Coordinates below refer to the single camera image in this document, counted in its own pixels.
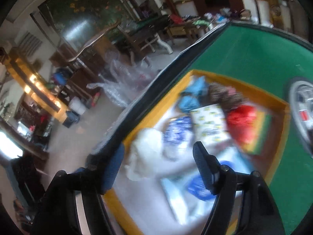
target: light blue package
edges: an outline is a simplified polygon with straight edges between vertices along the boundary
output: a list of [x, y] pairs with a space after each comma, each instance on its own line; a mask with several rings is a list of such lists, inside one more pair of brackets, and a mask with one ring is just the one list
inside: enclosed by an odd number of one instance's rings
[[[246, 174], [253, 171], [236, 146], [227, 147], [216, 158], [220, 164], [226, 164], [234, 171]], [[215, 196], [205, 189], [197, 167], [179, 175], [162, 178], [161, 185], [179, 224], [188, 224], [210, 213]]]

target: green table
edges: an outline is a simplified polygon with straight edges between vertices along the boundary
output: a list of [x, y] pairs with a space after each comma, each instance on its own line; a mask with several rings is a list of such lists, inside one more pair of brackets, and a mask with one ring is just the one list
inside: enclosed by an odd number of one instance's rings
[[[229, 26], [189, 67], [227, 75], [284, 99], [295, 76], [313, 80], [313, 53], [278, 35]], [[300, 223], [313, 201], [313, 159], [291, 123], [284, 155], [270, 184], [286, 234]]]

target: clear plastic bag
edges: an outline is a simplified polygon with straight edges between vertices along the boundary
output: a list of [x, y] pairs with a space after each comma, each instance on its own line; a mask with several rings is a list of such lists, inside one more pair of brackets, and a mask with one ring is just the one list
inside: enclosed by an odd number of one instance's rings
[[88, 84], [87, 88], [101, 87], [114, 104], [126, 108], [157, 75], [157, 71], [142, 64], [129, 66], [113, 59], [109, 68], [110, 80]]

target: screw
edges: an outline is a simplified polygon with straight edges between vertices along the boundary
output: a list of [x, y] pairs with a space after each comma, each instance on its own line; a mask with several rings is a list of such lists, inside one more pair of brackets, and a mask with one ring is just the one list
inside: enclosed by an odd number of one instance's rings
[[227, 165], [223, 164], [223, 165], [221, 166], [221, 169], [222, 169], [223, 171], [228, 171], [228, 170], [229, 170], [229, 167], [228, 167]]
[[255, 177], [261, 176], [261, 174], [258, 171], [256, 171], [256, 170], [252, 172], [252, 175], [255, 176]]

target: red item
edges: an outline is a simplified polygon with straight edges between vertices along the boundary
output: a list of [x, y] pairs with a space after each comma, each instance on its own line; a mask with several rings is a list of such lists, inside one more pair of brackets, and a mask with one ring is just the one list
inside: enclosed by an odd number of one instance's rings
[[255, 131], [251, 125], [255, 118], [256, 108], [249, 105], [241, 105], [229, 112], [226, 120], [233, 139], [238, 143], [250, 143], [255, 137]]
[[170, 18], [171, 18], [171, 20], [173, 20], [173, 22], [175, 24], [182, 24], [184, 22], [184, 20], [181, 17], [179, 17], [175, 14], [170, 15]]
[[306, 110], [300, 111], [300, 116], [301, 116], [303, 121], [307, 121], [308, 120], [308, 112]]

